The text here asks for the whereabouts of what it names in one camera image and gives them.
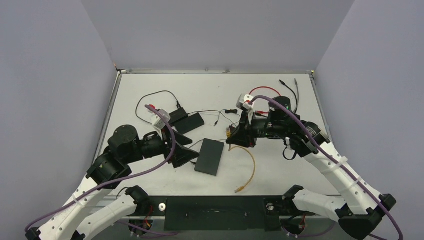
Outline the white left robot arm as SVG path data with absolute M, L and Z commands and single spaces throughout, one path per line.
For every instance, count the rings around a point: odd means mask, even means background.
M 165 164 L 179 168 L 200 155 L 186 147 L 192 142 L 166 126 L 143 138 L 139 138 L 132 125 L 118 127 L 72 197 L 63 207 L 47 214 L 50 219 L 42 226 L 29 224 L 25 237 L 28 240 L 91 240 L 123 217 L 145 214 L 151 204 L 150 197 L 138 185 L 129 187 L 101 210 L 91 211 L 121 182 L 138 177 L 132 173 L 130 164 L 163 155 Z

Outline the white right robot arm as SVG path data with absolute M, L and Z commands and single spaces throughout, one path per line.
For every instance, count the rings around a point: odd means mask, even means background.
M 268 98 L 266 118 L 254 115 L 259 96 L 242 94 L 236 107 L 240 122 L 230 131 L 227 144 L 253 148 L 260 138 L 282 140 L 287 148 L 315 167 L 337 190 L 338 196 L 318 194 L 294 185 L 282 196 L 282 207 L 289 213 L 309 212 L 326 217 L 356 240 L 370 236 L 390 210 L 396 199 L 371 187 L 341 156 L 328 135 L 320 127 L 302 120 L 291 109 L 289 98 Z

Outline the black network switch box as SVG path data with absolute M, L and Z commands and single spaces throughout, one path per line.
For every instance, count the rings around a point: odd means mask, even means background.
M 194 170 L 199 173 L 216 176 L 224 146 L 225 144 L 221 141 L 204 138 Z

